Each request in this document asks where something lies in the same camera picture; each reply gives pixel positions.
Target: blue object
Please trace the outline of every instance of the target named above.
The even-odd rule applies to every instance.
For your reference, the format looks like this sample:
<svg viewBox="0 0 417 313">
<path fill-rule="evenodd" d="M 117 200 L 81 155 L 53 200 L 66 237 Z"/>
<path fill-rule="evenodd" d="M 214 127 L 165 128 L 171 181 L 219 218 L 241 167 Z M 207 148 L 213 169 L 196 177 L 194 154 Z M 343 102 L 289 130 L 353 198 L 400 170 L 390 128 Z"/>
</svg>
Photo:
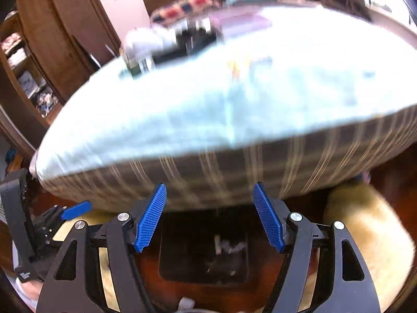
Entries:
<svg viewBox="0 0 417 313">
<path fill-rule="evenodd" d="M 80 202 L 79 204 L 72 206 L 70 208 L 67 208 L 62 214 L 61 219 L 62 220 L 72 220 L 76 217 L 83 215 L 87 212 L 89 212 L 92 209 L 91 202 L 85 200 L 83 202 Z"/>
<path fill-rule="evenodd" d="M 149 246 L 165 203 L 166 187 L 164 184 L 160 184 L 138 224 L 134 243 L 136 252 L 142 252 L 146 246 Z"/>
<path fill-rule="evenodd" d="M 9 166 L 11 164 L 11 162 L 14 160 L 16 155 L 16 150 L 14 148 L 10 148 L 7 153 L 6 153 L 6 163 Z"/>
<path fill-rule="evenodd" d="M 256 183 L 252 192 L 254 203 L 261 219 L 263 229 L 268 237 L 271 246 L 275 247 L 278 252 L 282 252 L 285 247 L 284 237 L 282 234 L 282 223 L 272 208 L 272 205 L 263 190 L 261 183 Z"/>
</svg>

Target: metal bolt head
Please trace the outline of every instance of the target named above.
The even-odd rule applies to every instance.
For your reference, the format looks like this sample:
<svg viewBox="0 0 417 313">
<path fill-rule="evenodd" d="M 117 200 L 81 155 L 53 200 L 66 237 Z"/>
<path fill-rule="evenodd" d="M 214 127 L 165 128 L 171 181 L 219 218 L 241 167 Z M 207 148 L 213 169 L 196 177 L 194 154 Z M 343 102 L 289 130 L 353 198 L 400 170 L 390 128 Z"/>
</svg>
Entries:
<svg viewBox="0 0 417 313">
<path fill-rule="evenodd" d="M 335 221 L 335 222 L 334 222 L 334 226 L 335 226 L 338 230 L 342 230 L 342 229 L 344 229 L 344 228 L 345 228 L 345 225 L 344 225 L 342 222 L 340 222 L 340 221 Z"/>
<path fill-rule="evenodd" d="M 85 226 L 85 222 L 84 222 L 84 221 L 82 221 L 82 220 L 77 221 L 77 222 L 76 222 L 76 224 L 75 224 L 74 226 L 75 226 L 76 230 L 80 230 L 81 228 L 84 228 L 84 226 Z"/>
<path fill-rule="evenodd" d="M 120 214 L 117 216 L 117 219 L 118 219 L 119 221 L 126 221 L 126 220 L 128 220 L 128 219 L 129 219 L 129 214 L 128 214 L 128 213 L 120 213 Z"/>
<path fill-rule="evenodd" d="M 294 220 L 294 221 L 301 221 L 303 218 L 303 216 L 297 212 L 291 213 L 289 217 L 291 218 L 291 220 Z"/>
</svg>

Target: wooden shelf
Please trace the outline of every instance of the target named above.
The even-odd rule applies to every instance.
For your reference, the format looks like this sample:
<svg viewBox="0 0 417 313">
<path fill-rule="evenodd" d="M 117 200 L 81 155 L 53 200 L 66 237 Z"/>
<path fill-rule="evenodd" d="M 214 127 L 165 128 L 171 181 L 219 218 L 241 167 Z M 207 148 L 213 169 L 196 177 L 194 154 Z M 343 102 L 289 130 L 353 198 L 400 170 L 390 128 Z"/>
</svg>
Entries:
<svg viewBox="0 0 417 313">
<path fill-rule="evenodd" d="M 44 85 L 42 85 L 42 86 L 39 86 L 38 88 L 36 88 L 30 95 L 28 95 L 28 98 L 29 99 L 32 99 L 32 97 L 34 97 L 36 94 L 38 94 L 39 92 L 41 92 L 41 91 L 43 91 L 45 88 L 46 88 L 46 86 L 48 86 L 48 84 L 47 83 L 45 83 Z"/>
<path fill-rule="evenodd" d="M 0 264 L 8 271 L 14 273 L 12 256 L 12 237 L 7 225 L 0 221 Z"/>
<path fill-rule="evenodd" d="M 16 32 L 20 33 L 19 14 L 17 12 L 3 21 L 0 29 L 0 40 L 4 41 L 6 37 Z"/>
<path fill-rule="evenodd" d="M 13 54 L 15 54 L 20 48 L 24 48 L 24 46 L 24 39 L 20 39 L 19 41 L 17 41 L 14 47 L 9 51 L 9 53 L 6 54 L 7 58 L 11 58 Z"/>
<path fill-rule="evenodd" d="M 54 108 L 51 110 L 51 112 L 46 116 L 45 120 L 46 122 L 51 125 L 52 122 L 55 121 L 56 117 L 58 116 L 59 112 L 62 109 L 62 105 L 60 102 L 58 102 Z"/>
<path fill-rule="evenodd" d="M 30 60 L 32 60 L 32 55 L 27 55 L 26 58 L 24 58 L 17 64 L 17 66 L 12 68 L 12 71 L 14 72 L 17 78 L 20 77 L 26 70 L 26 67 L 28 66 Z"/>
</svg>

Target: beige fur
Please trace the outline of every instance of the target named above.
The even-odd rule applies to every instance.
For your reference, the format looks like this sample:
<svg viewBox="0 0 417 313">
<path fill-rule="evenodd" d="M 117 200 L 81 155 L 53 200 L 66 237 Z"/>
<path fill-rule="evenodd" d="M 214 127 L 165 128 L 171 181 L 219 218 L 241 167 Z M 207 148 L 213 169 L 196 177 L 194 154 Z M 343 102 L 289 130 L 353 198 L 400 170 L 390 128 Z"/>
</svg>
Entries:
<svg viewBox="0 0 417 313">
<path fill-rule="evenodd" d="M 365 183 L 343 184 L 331 192 L 323 221 L 335 220 L 346 225 L 361 251 L 384 312 L 412 267 L 414 242 L 387 201 Z M 310 306 L 316 276 L 307 278 L 300 310 Z"/>
</svg>

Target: brown floor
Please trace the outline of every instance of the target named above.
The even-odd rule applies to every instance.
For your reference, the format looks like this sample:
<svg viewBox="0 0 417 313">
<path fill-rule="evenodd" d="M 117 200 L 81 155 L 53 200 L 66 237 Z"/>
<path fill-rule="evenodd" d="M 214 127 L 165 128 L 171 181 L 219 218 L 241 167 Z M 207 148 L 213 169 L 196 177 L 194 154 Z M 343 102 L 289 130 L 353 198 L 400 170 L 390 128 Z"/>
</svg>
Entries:
<svg viewBox="0 0 417 313">
<path fill-rule="evenodd" d="M 374 187 L 381 192 L 396 210 L 405 228 L 417 241 L 417 144 L 395 159 L 372 170 Z M 317 191 L 289 199 L 291 211 L 303 213 L 310 221 L 320 222 L 326 205 L 327 191 Z M 34 214 L 38 215 L 51 206 L 71 205 L 44 191 L 38 192 L 33 201 Z M 272 248 L 255 215 L 246 219 L 248 228 L 255 238 L 249 244 L 249 279 L 240 287 L 215 287 L 165 281 L 158 272 L 160 229 L 157 229 L 148 248 L 137 256 L 136 261 L 143 282 L 152 300 L 160 306 L 176 309 L 183 296 L 193 298 L 196 307 L 233 313 L 240 310 L 251 312 L 262 307 L 275 283 L 282 256 Z M 0 226 L 0 263 L 6 268 L 11 265 L 10 237 Z"/>
</svg>

